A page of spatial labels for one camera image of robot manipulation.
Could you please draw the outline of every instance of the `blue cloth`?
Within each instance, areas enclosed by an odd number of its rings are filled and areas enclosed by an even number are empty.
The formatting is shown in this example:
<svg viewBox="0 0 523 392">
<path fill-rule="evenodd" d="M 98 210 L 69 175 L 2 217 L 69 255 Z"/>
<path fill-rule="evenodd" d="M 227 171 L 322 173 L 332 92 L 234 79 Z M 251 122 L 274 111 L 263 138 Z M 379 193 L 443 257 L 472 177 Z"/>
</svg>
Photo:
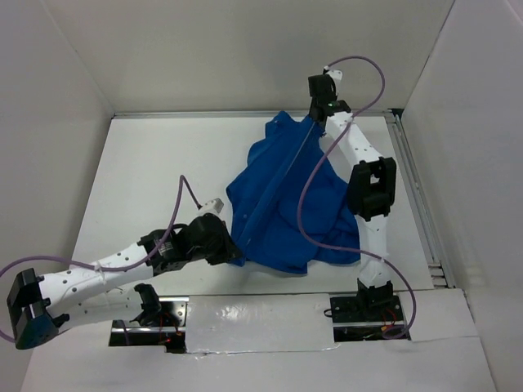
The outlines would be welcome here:
<svg viewBox="0 0 523 392">
<path fill-rule="evenodd" d="M 295 122 L 280 112 L 266 124 L 265 139 L 248 152 L 247 168 L 227 187 L 233 207 L 231 237 L 244 253 L 234 264 L 256 261 L 276 270 L 306 274 L 307 262 L 351 264 L 360 255 L 331 251 L 309 243 L 297 228 L 297 204 L 320 160 L 323 133 L 311 118 Z M 306 194 L 305 231 L 329 245 L 360 248 L 354 216 L 345 203 L 347 184 L 326 161 Z"/>
</svg>

